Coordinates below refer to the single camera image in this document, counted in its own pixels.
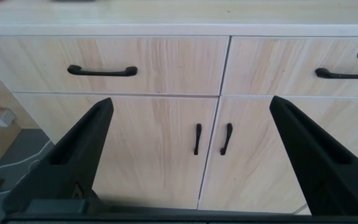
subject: power outlet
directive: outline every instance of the power outlet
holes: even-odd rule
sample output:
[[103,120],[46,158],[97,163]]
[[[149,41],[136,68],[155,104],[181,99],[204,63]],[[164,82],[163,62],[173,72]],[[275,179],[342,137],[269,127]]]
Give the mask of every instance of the power outlet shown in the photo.
[[9,127],[12,122],[15,120],[15,114],[8,108],[2,108],[0,110],[0,126]]

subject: gray floor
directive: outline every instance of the gray floor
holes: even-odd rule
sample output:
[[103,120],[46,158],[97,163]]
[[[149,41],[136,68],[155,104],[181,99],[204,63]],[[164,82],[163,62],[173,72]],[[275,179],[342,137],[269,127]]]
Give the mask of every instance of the gray floor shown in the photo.
[[[41,149],[43,149],[42,153],[20,164],[1,168],[0,179],[4,179],[4,183],[0,188],[0,192],[11,190],[20,178],[28,173],[29,166],[35,160],[43,158],[52,147],[53,143],[49,141],[49,138],[42,130],[23,129],[0,160],[0,166],[22,161],[39,153]],[[5,196],[6,194],[0,195],[0,220],[4,217],[1,205]]]

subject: drawer handle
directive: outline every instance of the drawer handle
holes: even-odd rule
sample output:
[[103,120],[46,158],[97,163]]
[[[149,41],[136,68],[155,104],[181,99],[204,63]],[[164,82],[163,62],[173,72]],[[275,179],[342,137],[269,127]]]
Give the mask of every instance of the drawer handle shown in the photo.
[[331,73],[327,68],[317,68],[316,75],[320,78],[358,79],[358,75],[335,74]]
[[226,142],[224,143],[223,148],[221,148],[221,155],[224,156],[227,151],[227,146],[229,145],[231,133],[233,132],[233,125],[231,123],[227,124],[226,126],[227,132],[226,132]]
[[123,72],[90,72],[81,71],[81,66],[70,65],[67,68],[68,73],[73,75],[89,75],[89,76],[111,76],[111,77],[131,77],[137,74],[137,67],[127,67]]
[[198,144],[200,143],[200,137],[201,137],[201,131],[203,128],[201,127],[201,124],[197,124],[196,126],[196,147],[194,148],[194,155],[198,155]]

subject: cabinet door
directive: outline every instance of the cabinet door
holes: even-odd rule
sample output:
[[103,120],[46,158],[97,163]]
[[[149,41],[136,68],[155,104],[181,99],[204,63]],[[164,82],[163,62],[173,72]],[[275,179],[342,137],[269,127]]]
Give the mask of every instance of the cabinet door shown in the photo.
[[[222,98],[200,209],[290,213],[306,203],[270,114],[271,99]],[[358,157],[358,99],[287,99]],[[233,132],[221,156],[227,123]]]
[[[218,95],[228,37],[0,37],[12,91]],[[69,65],[131,77],[72,75]]]
[[[107,96],[16,93],[57,142]],[[112,96],[94,191],[115,205],[196,208],[217,99]],[[202,124],[194,155],[196,124]]]

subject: countertop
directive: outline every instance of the countertop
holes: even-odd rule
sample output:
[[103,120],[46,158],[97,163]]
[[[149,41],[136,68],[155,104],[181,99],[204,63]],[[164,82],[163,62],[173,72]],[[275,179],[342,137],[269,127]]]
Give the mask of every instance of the countertop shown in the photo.
[[358,0],[3,0],[0,35],[358,37]]

